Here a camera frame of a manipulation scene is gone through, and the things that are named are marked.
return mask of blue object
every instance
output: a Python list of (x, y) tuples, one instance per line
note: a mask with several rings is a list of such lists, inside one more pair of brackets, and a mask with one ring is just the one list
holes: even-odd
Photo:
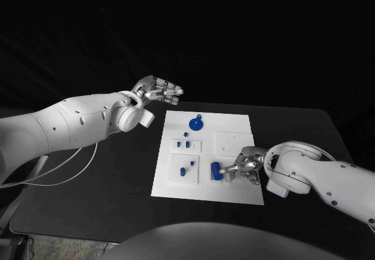
[(195, 119), (191, 120), (189, 126), (192, 130), (198, 131), (203, 127), (203, 122), (202, 122), (202, 115), (198, 115)]
[(221, 164), (215, 161), (211, 164), (211, 172), (212, 172), (214, 180), (222, 180), (224, 178), (222, 174), (219, 174), (219, 170), (221, 170)]

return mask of black curtain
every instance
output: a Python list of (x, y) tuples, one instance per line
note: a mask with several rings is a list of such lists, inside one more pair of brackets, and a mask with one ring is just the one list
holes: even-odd
[(39, 110), (154, 75), (182, 101), (326, 110), (375, 170), (374, 24), (369, 3), (3, 8), (2, 104)]

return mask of floor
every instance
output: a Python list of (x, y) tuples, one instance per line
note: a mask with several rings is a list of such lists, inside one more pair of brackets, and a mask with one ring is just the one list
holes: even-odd
[(22, 260), (92, 260), (110, 251), (116, 244), (95, 242), (90, 240), (66, 239), (49, 236), (32, 236), (35, 239), (29, 256), (25, 253)]

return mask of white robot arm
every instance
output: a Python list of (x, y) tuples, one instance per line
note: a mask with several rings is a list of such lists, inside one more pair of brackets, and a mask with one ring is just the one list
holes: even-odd
[[(320, 161), (322, 155), (332, 161)], [(240, 171), (258, 185), (258, 169), (264, 166), (270, 177), (267, 190), (281, 197), (289, 191), (307, 194), (316, 189), (325, 202), (375, 228), (375, 173), (336, 161), (316, 146), (290, 141), (270, 150), (244, 147), (237, 162), (219, 173)]]
[(144, 106), (152, 100), (178, 105), (180, 94), (179, 86), (147, 76), (131, 91), (77, 96), (35, 113), (0, 119), (0, 184), (36, 157), (87, 147), (139, 123), (149, 127), (154, 115)]

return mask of black table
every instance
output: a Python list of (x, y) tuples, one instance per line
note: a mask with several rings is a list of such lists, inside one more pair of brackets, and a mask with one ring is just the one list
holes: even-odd
[[(121, 242), (169, 224), (218, 222), (289, 236), (346, 258), (374, 256), (375, 234), (368, 225), (326, 205), (313, 189), (306, 195), (290, 193), (287, 198), (274, 195), (266, 190), (264, 171), (264, 206), (152, 197), (166, 110), (245, 114), (258, 147), (302, 141), (353, 163), (325, 111), (191, 102), (172, 106), (156, 101), (147, 109), (156, 115), (150, 128), (139, 125), (100, 142), (91, 165), (72, 181), (30, 188), (12, 220), (15, 233)], [(94, 148), (85, 147), (36, 183), (52, 184), (72, 177), (87, 165)], [(52, 153), (42, 172), (74, 152)]]

